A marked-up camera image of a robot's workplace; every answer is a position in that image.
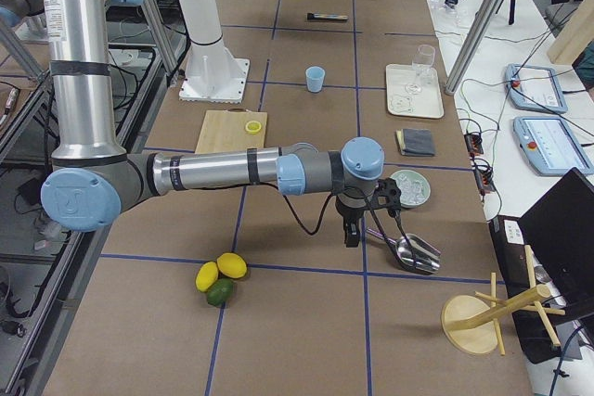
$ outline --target black screen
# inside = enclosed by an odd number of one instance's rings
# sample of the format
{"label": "black screen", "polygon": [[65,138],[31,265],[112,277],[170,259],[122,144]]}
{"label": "black screen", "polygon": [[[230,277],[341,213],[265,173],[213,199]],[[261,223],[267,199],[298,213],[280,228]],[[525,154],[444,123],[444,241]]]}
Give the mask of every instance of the black screen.
{"label": "black screen", "polygon": [[594,313],[594,186],[572,169],[518,225],[524,241],[567,300],[568,318],[580,318],[585,334],[594,339],[594,316],[583,317]]}

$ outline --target metal pole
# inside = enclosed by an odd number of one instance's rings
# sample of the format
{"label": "metal pole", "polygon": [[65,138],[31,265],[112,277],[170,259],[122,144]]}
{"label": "metal pole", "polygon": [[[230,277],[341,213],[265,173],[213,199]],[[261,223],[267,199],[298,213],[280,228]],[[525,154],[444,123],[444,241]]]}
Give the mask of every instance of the metal pole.
{"label": "metal pole", "polygon": [[0,20],[0,42],[27,73],[27,77],[36,82],[44,79],[44,70],[35,60],[29,50],[22,44],[19,37]]}
{"label": "metal pole", "polygon": [[144,0],[142,3],[142,11],[145,14],[148,27],[155,40],[155,44],[157,44],[159,53],[161,53],[161,58],[163,65],[167,70],[167,74],[171,75],[175,70],[177,60],[175,59],[174,50],[171,48],[171,42],[167,38],[165,27],[163,27],[163,19],[159,7],[157,6],[157,2],[155,2],[155,0]]}
{"label": "metal pole", "polygon": [[489,22],[501,2],[503,2],[503,0],[484,0],[481,4],[478,13],[476,13],[474,23],[471,26],[471,30],[468,33],[468,37],[464,41],[464,45],[460,49],[458,58],[456,59],[456,62],[454,62],[452,71],[447,78],[445,92],[448,95],[453,95],[456,92],[466,69],[471,64],[474,53],[476,53],[476,50],[486,33]]}

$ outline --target wooden cutting board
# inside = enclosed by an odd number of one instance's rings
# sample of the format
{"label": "wooden cutting board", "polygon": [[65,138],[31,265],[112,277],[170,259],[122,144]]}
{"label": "wooden cutting board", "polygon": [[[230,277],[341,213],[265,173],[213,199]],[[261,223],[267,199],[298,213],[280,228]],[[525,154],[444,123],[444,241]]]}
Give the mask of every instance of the wooden cutting board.
{"label": "wooden cutting board", "polygon": [[[262,111],[248,110],[207,110],[196,153],[235,152],[247,148],[263,148],[266,135],[268,114]],[[258,121],[262,130],[249,134],[245,125],[249,121]]]}

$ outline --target clear glass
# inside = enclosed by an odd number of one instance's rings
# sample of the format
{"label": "clear glass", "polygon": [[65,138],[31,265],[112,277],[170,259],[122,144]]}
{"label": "clear glass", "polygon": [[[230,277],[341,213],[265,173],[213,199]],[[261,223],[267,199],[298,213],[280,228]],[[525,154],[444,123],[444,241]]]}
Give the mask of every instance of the clear glass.
{"label": "clear glass", "polygon": [[420,45],[417,54],[412,58],[412,69],[415,71],[414,83],[408,83],[405,88],[410,94],[422,92],[421,76],[427,73],[435,62],[435,48],[430,45]]}

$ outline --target yellow lemon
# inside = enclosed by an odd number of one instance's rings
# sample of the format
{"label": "yellow lemon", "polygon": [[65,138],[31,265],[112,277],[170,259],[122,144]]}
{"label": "yellow lemon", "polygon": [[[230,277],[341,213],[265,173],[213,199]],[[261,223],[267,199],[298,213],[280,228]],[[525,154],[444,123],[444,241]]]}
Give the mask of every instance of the yellow lemon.
{"label": "yellow lemon", "polygon": [[196,288],[200,292],[206,292],[216,282],[217,278],[219,278],[219,270],[216,267],[216,263],[204,263],[196,275]]}
{"label": "yellow lemon", "polygon": [[226,252],[216,259],[219,271],[231,278],[242,278],[248,272],[248,265],[238,254]]}

